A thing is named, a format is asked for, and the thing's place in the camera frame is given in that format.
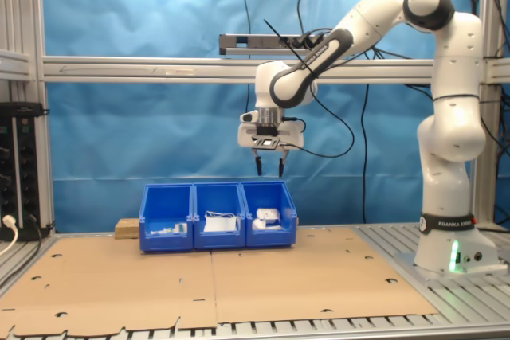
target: wooden block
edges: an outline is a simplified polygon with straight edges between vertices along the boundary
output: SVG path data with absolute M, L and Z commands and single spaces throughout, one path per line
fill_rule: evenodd
M 115 226 L 115 239 L 138 239 L 138 218 L 121 219 Z

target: green led light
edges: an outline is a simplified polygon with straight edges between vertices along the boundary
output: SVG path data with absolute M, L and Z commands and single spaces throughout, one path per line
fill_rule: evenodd
M 451 272 L 455 271 L 455 265 L 457 261 L 457 250 L 459 249 L 459 241 L 454 240 L 452 243 L 452 252 L 449 258 L 449 270 Z

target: white object in bin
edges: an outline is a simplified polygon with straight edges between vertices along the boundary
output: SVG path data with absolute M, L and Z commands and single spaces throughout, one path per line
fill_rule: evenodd
M 151 231 L 151 235 L 155 235 L 155 234 L 171 234 L 171 233 L 187 233 L 187 232 L 188 232 L 188 225 L 186 223 L 176 223 L 173 228 L 172 227 L 165 227 L 162 230 Z
M 215 213 L 206 211 L 206 227 L 204 233 L 217 231 L 236 231 L 237 218 L 232 213 Z
M 257 218 L 265 223 L 280 223 L 280 212 L 278 209 L 257 209 Z
M 252 222 L 254 230 L 265 230 L 265 221 L 263 219 L 254 219 Z

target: robotic arm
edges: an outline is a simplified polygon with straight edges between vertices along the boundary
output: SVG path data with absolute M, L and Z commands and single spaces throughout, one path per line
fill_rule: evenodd
M 415 263 L 438 275 L 504 270 L 494 243 L 474 226 L 465 171 L 465 161 L 485 146 L 478 100 L 481 21 L 456 12 L 451 0 L 362 0 L 304 58 L 306 64 L 261 64 L 255 79 L 257 110 L 241 115 L 238 142 L 252 148 L 259 175 L 257 151 L 282 151 L 281 176 L 288 151 L 304 145 L 303 125 L 286 119 L 284 109 L 310 103 L 317 92 L 315 79 L 332 63 L 365 52 L 404 22 L 436 39 L 434 115 L 418 128 L 424 186 Z

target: blue bin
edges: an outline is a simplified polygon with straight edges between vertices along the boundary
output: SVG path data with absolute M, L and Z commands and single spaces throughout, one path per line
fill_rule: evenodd
M 195 248 L 245 247 L 245 205 L 238 182 L 195 183 L 193 205 Z M 204 233 L 206 211 L 233 213 L 237 217 L 237 230 Z
M 297 212 L 287 185 L 276 182 L 241 182 L 246 206 L 246 246 L 292 246 L 296 243 Z M 253 230 L 257 209 L 278 209 L 281 230 Z
M 193 248 L 193 194 L 191 184 L 147 185 L 140 208 L 140 249 L 185 251 Z M 183 223 L 181 233 L 155 233 Z

